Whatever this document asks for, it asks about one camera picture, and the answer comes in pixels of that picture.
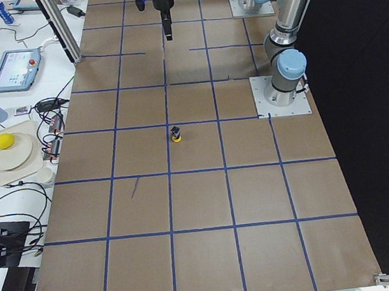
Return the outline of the aluminium frame post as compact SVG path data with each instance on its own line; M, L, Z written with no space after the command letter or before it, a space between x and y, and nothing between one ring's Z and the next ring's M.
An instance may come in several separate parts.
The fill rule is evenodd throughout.
M64 49L66 56L71 63L78 64L82 61L82 53L78 47L71 30L63 18L58 5L54 0L34 0L48 24L51 26L54 34L57 36L61 47Z

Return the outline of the beige rectangular tray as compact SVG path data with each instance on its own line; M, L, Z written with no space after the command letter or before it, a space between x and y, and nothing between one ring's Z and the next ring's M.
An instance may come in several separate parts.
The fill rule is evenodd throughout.
M29 120L0 130L0 135L10 133L15 138L13 146L0 150L0 186L34 174L43 167L36 131L36 123Z

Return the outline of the beige round plate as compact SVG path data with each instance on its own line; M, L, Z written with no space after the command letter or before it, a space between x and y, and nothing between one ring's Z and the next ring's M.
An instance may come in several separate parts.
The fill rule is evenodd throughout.
M15 133L15 143L9 149L0 150L0 170L12 170L22 165L32 152L31 137L24 133Z

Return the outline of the blue teach pendant tablet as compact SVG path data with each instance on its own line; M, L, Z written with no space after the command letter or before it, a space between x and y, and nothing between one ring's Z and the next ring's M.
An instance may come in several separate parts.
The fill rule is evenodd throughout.
M0 60L0 93L29 90L35 82L40 64L40 48L3 52Z

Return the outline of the yellow lemon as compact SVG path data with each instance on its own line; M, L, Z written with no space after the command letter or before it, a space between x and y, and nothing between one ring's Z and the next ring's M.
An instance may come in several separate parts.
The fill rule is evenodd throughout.
M9 149L15 144L15 136L11 133L0 134L0 150Z

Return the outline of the black power adapter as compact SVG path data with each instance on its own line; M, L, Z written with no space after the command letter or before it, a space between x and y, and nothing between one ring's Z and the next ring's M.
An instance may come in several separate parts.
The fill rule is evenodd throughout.
M83 17L85 16L85 12L82 9L79 9L78 7L70 5L66 8L66 11L68 11L69 14L76 16L76 17Z

